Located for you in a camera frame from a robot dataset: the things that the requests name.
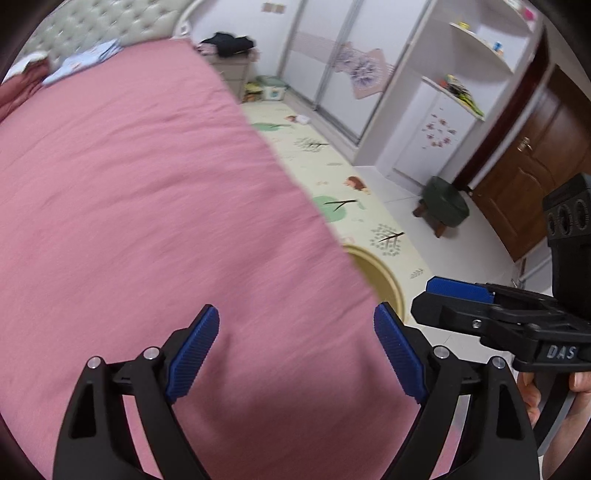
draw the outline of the metal bolt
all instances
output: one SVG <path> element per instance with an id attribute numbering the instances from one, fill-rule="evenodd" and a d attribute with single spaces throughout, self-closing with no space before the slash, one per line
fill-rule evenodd
<path id="1" fill-rule="evenodd" d="M 449 356 L 449 350 L 444 346 L 436 346 L 433 350 L 433 353 L 437 358 L 440 358 L 441 360 L 445 360 Z"/>
<path id="2" fill-rule="evenodd" d="M 88 366 L 88 368 L 95 369 L 96 367 L 98 367 L 100 365 L 101 362 L 102 362 L 102 360 L 100 359 L 99 356 L 94 356 L 90 360 L 88 360 L 86 365 Z"/>
<path id="3" fill-rule="evenodd" d="M 493 365 L 493 367 L 498 368 L 499 370 L 502 370 L 507 365 L 507 362 L 505 362 L 504 358 L 502 358 L 500 356 L 496 356 L 496 357 L 493 357 L 493 359 L 492 359 L 492 365 Z"/>
<path id="4" fill-rule="evenodd" d="M 160 348 L 155 346 L 151 346 L 144 350 L 144 358 L 146 360 L 154 360 L 158 355 L 160 355 Z"/>

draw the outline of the small box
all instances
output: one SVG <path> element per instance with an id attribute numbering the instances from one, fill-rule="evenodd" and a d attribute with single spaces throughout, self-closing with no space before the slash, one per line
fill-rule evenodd
<path id="1" fill-rule="evenodd" d="M 278 77 L 260 75 L 256 78 L 262 87 L 263 100 L 283 100 L 287 91 L 287 84 Z"/>

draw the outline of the upholstered headboard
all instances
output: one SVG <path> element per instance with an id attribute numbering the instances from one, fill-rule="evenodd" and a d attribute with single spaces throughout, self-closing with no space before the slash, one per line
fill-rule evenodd
<path id="1" fill-rule="evenodd" d="M 189 16 L 204 0 L 66 0 L 47 16 L 16 61 L 49 52 L 56 69 L 77 51 L 118 38 L 123 46 L 187 35 Z"/>

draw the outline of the pink blanket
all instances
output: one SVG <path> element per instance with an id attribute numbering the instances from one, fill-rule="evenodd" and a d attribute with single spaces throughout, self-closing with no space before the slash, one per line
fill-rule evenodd
<path id="1" fill-rule="evenodd" d="M 220 335 L 174 409 L 212 478 L 381 477 L 418 408 L 376 299 L 188 44 L 43 89 L 0 145 L 0 411 L 43 475 L 86 360 L 131 359 L 211 303 Z"/>

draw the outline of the wooden drawer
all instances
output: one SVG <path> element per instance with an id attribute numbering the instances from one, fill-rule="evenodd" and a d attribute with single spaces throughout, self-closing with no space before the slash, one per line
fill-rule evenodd
<path id="1" fill-rule="evenodd" d="M 242 80 L 246 75 L 246 65 L 216 63 L 213 66 L 222 74 L 224 80 Z"/>

